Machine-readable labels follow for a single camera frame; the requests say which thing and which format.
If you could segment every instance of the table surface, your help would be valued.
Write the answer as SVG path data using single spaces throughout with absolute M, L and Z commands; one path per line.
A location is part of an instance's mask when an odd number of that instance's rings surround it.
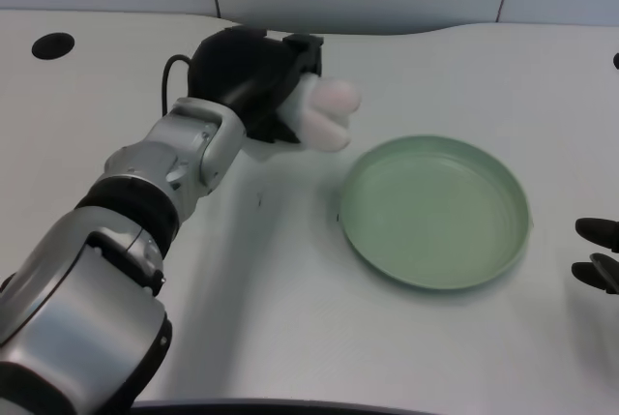
M 0 261 L 17 269 L 119 147 L 160 114 L 165 60 L 230 22 L 191 15 L 0 12 Z M 74 50 L 30 54 L 66 31 Z M 577 282 L 599 251 L 579 217 L 619 219 L 619 28 L 483 24 L 326 36 L 324 74 L 363 93 L 337 154 L 249 142 L 165 260 L 174 339 L 142 400 L 335 400 L 450 414 L 619 407 L 619 300 Z M 170 96 L 186 92 L 183 65 Z M 525 188 L 527 255 L 485 287 L 427 293 L 347 246 L 341 180 L 395 136 L 463 139 Z

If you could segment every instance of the green bowl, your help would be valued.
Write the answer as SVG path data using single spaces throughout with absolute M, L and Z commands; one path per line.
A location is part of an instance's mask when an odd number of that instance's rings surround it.
M 369 263 L 431 289 L 499 276 L 521 257 L 532 225 L 526 195 L 505 165 L 439 136 L 403 137 L 363 155 L 339 214 Z

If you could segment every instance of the black robotic finger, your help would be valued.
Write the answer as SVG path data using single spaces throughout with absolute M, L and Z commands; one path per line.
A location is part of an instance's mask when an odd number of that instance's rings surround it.
M 572 274 L 577 280 L 606 291 L 619 294 L 619 262 L 603 253 L 592 253 L 589 262 L 572 265 Z
M 0 284 L 0 292 L 4 291 L 5 288 L 9 285 L 9 282 L 11 282 L 11 280 L 13 279 L 13 277 L 15 276 L 15 273 L 13 273 L 12 275 L 10 275 L 8 278 L 6 278 L 2 284 Z
M 619 222 L 604 219 L 578 219 L 576 232 L 587 241 L 619 252 Z
M 190 61 L 188 95 L 232 109 L 248 137 L 298 143 L 276 110 L 302 74 L 320 75 L 322 38 L 266 38 L 266 30 L 238 26 L 204 40 Z
M 593 265 L 593 263 L 589 262 L 577 262 L 572 264 L 572 274 L 575 278 L 585 284 L 588 284 L 593 287 L 597 287 L 598 289 L 606 291 L 608 287 L 607 283 L 604 281 L 604 278 L 598 273 L 598 270 Z

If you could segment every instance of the plate rim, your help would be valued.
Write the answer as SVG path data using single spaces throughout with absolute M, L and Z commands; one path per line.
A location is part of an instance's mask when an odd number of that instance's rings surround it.
M 533 227 L 533 221 L 532 221 L 532 218 L 531 218 L 531 207 L 530 207 L 530 204 L 529 204 L 529 199 L 528 199 L 528 197 L 526 195 L 526 192 L 524 191 L 524 188 L 520 184 L 520 181 L 516 178 L 516 176 L 512 173 L 512 171 L 504 163 L 502 163 L 499 159 L 497 159 L 496 157 L 494 157 L 492 154 L 490 154 L 489 152 L 485 151 L 484 149 L 482 149 L 482 148 L 480 148 L 478 146 L 475 146 L 475 145 L 473 145 L 473 144 L 471 144 L 471 143 L 469 143 L 467 141 L 464 141 L 462 139 L 455 139 L 455 138 L 452 138 L 452 137 L 442 136 L 442 135 L 439 135 L 439 134 L 411 134 L 411 135 L 404 135 L 404 136 L 396 137 L 396 138 L 393 138 L 393 139 L 389 139 L 387 141 L 384 141 L 384 142 L 378 144 L 375 147 L 372 147 L 371 149 L 369 149 L 368 151 L 363 153 L 352 164 L 352 166 L 350 167 L 350 169 L 346 173 L 346 177 L 344 179 L 344 184 L 342 185 L 341 198 L 340 198 L 340 201 L 339 201 L 339 213 L 342 214 L 342 212 L 343 212 L 343 204 L 344 204 L 345 195 L 346 195 L 346 192 L 348 191 L 348 188 L 352 184 L 351 182 L 353 181 L 353 177 L 355 176 L 354 175 L 355 170 L 357 170 L 363 164 L 363 162 L 365 162 L 367 159 L 369 159 L 371 157 L 372 154 L 374 154 L 375 152 L 379 151 L 383 147 L 395 144 L 396 142 L 399 142 L 399 141 L 417 140 L 417 139 L 443 140 L 443 141 L 449 141 L 449 142 L 455 143 L 457 145 L 464 145 L 466 147 L 472 148 L 474 151 L 479 152 L 481 154 L 484 154 L 484 155 L 490 157 L 496 163 L 498 163 L 498 165 L 500 167 L 502 167 L 507 172 L 507 174 L 514 180 L 514 182 L 516 183 L 516 188 L 520 192 L 520 194 L 522 195 L 522 199 L 524 201 L 524 210 L 525 210 L 525 216 L 526 216 L 526 220 L 527 220 L 526 226 L 525 226 L 525 233 L 524 233 L 524 236 L 522 237 L 522 240 L 520 242 L 520 245 L 519 245 L 516 253 L 512 256 L 512 258 L 508 262 L 505 263 L 505 265 L 503 265 L 501 268 L 497 269 L 496 271 L 492 272 L 492 274 L 490 276 L 485 277 L 483 280 L 475 280 L 473 282 L 466 282 L 466 283 L 458 284 L 458 285 L 437 286 L 437 285 L 432 285 L 432 284 L 426 284 L 426 283 L 423 283 L 423 282 L 414 282 L 414 281 L 410 281 L 410 280 L 404 280 L 402 278 L 399 278 L 399 277 L 395 276 L 393 273 L 385 270 L 384 268 L 381 268 L 379 265 L 377 265 L 373 261 L 369 260 L 365 255 L 363 255 L 359 251 L 357 246 L 355 246 L 355 244 L 353 243 L 353 241 L 350 238 L 350 235 L 349 235 L 349 233 L 348 233 L 348 231 L 346 229 L 346 223 L 344 222 L 345 217 L 344 216 L 340 216 L 339 217 L 339 223 L 341 224 L 341 227 L 342 227 L 342 230 L 343 230 L 344 235 L 346 237 L 346 240 L 348 241 L 350 246 L 353 248 L 354 252 L 356 254 L 358 254 L 365 262 L 369 263 L 373 268 L 377 269 L 378 271 L 380 271 L 381 273 L 387 275 L 389 278 L 391 278 L 391 279 L 393 279 L 395 281 L 402 282 L 404 284 L 409 284 L 409 285 L 412 285 L 412 286 L 421 287 L 421 288 L 424 288 L 424 289 L 432 289 L 432 290 L 440 290 L 440 291 L 467 289 L 467 288 L 470 288 L 470 287 L 479 286 L 479 285 L 487 283 L 487 282 L 491 282 L 492 280 L 500 277 L 501 275 L 506 273 L 508 270 L 510 270 L 512 267 L 514 267 L 524 257 L 524 253 L 526 251 L 526 247 L 528 245 L 529 237 L 531 235 L 531 230 L 532 230 L 532 227 Z

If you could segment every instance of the black cable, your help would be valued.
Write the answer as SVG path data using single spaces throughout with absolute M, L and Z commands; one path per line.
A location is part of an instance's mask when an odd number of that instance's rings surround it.
M 167 62 L 165 62 L 162 78 L 162 116 L 167 115 L 167 78 L 170 76 L 170 69 L 172 68 L 172 65 L 177 60 L 182 60 L 187 65 L 190 65 L 192 61 L 187 55 L 176 54 L 167 59 Z

